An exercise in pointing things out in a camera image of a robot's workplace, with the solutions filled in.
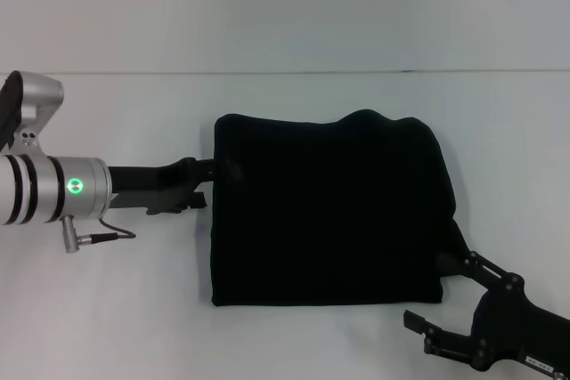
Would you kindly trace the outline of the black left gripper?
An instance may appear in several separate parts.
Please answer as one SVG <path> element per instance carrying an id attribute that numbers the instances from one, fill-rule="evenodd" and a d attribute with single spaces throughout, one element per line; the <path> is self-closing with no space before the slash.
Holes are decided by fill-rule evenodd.
<path id="1" fill-rule="evenodd" d="M 203 182 L 244 182 L 241 164 L 231 158 L 182 158 L 169 166 L 111 166 L 111 209 L 140 208 L 146 214 L 180 214 L 207 206 L 197 188 Z"/>

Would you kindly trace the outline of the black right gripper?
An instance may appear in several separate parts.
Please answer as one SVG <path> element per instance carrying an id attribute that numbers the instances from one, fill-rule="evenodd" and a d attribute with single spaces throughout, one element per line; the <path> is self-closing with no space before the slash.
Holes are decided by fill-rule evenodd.
<path id="1" fill-rule="evenodd" d="M 523 278 L 479 253 L 466 257 L 439 253 L 442 274 L 463 276 L 484 287 L 470 336 L 442 329 L 406 310 L 403 324 L 424 336 L 424 353 L 454 361 L 474 361 L 487 371 L 500 360 L 514 360 L 542 374 L 569 372 L 569 320 L 546 311 L 525 295 Z"/>

